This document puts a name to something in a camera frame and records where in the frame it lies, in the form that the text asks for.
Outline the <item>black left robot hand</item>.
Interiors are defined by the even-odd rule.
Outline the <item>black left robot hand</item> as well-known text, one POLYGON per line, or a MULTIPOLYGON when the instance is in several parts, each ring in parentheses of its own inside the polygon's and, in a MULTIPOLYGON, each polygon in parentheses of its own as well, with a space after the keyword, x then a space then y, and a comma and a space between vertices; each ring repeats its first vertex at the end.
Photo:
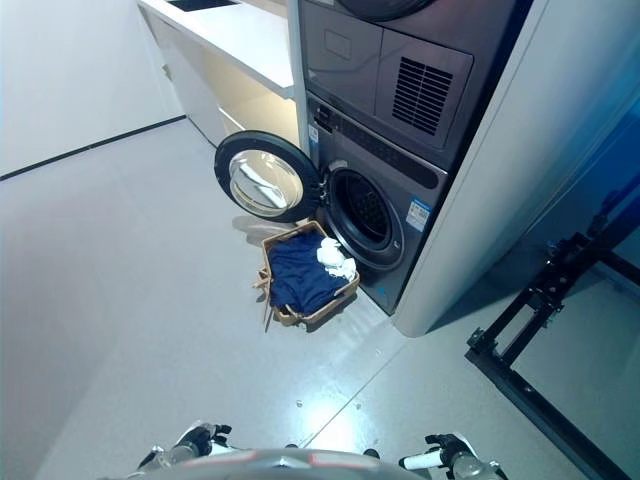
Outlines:
POLYGON ((199 421, 178 439, 175 447, 189 448, 196 457, 209 456, 230 449, 228 436, 231 432, 230 425, 199 421))

